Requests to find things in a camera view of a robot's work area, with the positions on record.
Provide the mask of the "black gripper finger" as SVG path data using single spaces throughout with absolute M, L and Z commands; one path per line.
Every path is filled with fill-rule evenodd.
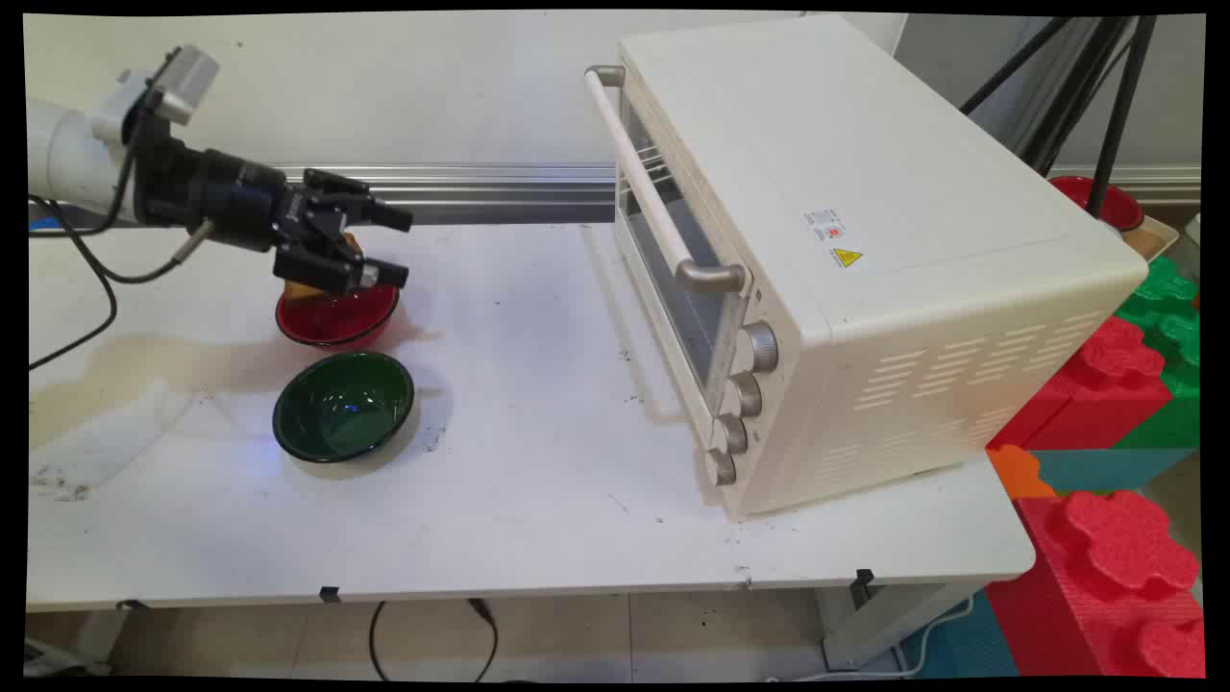
M 287 242 L 276 250 L 273 277 L 330 295 L 367 293 L 378 286 L 403 288 L 410 277 L 407 265 L 368 258 L 346 240 L 312 248 L 304 242 Z
M 341 214 L 347 222 L 381 225 L 403 234 L 412 227 L 412 211 L 378 200 L 370 186 L 360 179 L 322 168 L 304 168 L 303 192 L 308 195 L 308 210 L 312 213 Z

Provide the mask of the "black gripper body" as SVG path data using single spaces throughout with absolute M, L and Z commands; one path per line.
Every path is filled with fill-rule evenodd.
M 204 152 L 175 136 L 141 136 L 135 147 L 137 222 L 196 234 L 212 224 L 212 241 L 264 253 L 303 230 L 293 213 L 303 194 L 280 168 L 228 152 Z

